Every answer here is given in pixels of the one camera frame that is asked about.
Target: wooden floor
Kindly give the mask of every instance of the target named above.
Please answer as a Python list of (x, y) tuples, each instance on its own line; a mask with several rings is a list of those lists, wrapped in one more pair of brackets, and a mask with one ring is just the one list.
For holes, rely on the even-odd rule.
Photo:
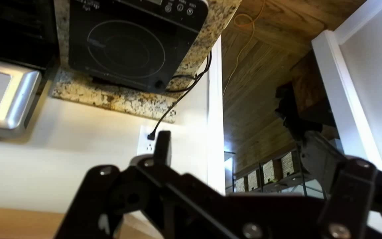
[(294, 148), (274, 114), (277, 87), (323, 29), (335, 29), (364, 0), (242, 0), (223, 33), (225, 152), (235, 171)]

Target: black microwave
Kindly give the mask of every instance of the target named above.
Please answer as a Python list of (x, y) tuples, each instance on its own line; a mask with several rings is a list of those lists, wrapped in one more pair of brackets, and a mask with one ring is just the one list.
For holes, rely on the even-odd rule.
[(0, 60), (44, 71), (57, 57), (53, 0), (0, 0)]

